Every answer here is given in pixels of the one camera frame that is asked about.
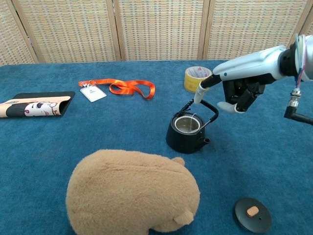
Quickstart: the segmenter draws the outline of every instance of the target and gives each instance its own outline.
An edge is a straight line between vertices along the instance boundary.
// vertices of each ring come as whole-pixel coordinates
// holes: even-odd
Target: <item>blue carpet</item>
[[[271,235],[307,235],[313,230],[313,127],[283,118],[292,79],[268,85],[243,115],[220,112],[206,128],[212,143],[183,155],[165,141],[169,121],[193,94],[183,87],[190,66],[213,69],[221,61],[106,62],[42,64],[0,68],[0,102],[17,93],[75,91],[63,117],[1,119],[0,234],[73,235],[65,196],[76,164],[98,149],[125,149],[182,156],[196,178],[201,201],[194,222],[170,235],[250,234],[233,218],[242,197],[264,203]],[[78,81],[144,79],[156,85],[147,101],[138,93],[90,103]],[[302,83],[298,113],[313,116],[313,84]],[[224,100],[222,84],[204,98]],[[212,112],[192,106],[204,120]]]

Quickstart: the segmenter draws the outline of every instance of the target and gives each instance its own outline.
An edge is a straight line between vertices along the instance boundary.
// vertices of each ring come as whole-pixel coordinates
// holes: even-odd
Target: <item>cartoon face print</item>
[[[56,110],[54,109],[54,107],[56,106],[57,106],[57,103],[34,102],[34,103],[28,104],[25,107],[24,114],[27,117],[56,115]]]

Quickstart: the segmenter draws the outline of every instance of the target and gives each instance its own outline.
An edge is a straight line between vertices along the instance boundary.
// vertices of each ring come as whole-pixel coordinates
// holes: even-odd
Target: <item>cork knob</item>
[[[247,211],[246,214],[247,216],[254,217],[257,213],[259,213],[259,209],[256,206],[250,207]]]

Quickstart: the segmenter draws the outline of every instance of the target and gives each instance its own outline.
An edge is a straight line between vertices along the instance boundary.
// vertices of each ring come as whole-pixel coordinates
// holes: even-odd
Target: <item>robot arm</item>
[[[306,47],[296,41],[290,48],[272,47],[218,65],[212,76],[199,84],[195,103],[202,100],[210,87],[222,82],[225,102],[219,102],[218,106],[229,113],[244,113],[268,84],[290,76],[298,78],[301,69],[305,69],[301,80],[309,81],[309,77],[313,77],[313,37],[302,35],[300,39]],[[309,64],[305,68],[300,54],[305,55],[306,64]]]

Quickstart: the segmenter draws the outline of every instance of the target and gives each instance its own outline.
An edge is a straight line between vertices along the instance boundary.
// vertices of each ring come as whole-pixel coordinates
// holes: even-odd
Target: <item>robotic hand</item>
[[[244,113],[263,93],[265,85],[290,76],[295,77],[296,87],[285,117],[313,125],[313,118],[296,113],[301,97],[300,82],[313,81],[313,36],[296,35],[290,48],[272,47],[218,65],[199,84],[194,103],[200,103],[204,93],[222,81],[226,102],[219,102],[218,106],[229,113]]]

